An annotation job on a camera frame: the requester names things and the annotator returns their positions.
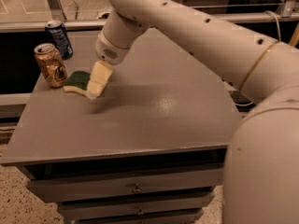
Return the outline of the white gripper with vent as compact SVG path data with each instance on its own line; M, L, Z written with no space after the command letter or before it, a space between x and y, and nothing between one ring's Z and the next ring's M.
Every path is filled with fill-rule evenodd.
M114 46L107 40L104 33L100 32L95 42L95 52L97 57L103 61L96 62L90 73L86 95L92 100L101 95L113 74L113 68L110 64L121 63L129 50Z

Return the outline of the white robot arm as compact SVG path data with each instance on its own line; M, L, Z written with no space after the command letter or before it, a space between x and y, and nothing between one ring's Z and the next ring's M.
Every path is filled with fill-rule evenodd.
M171 0L109 2L99 58L120 63L153 26L256 104L226 152L222 224L299 224L298 49Z

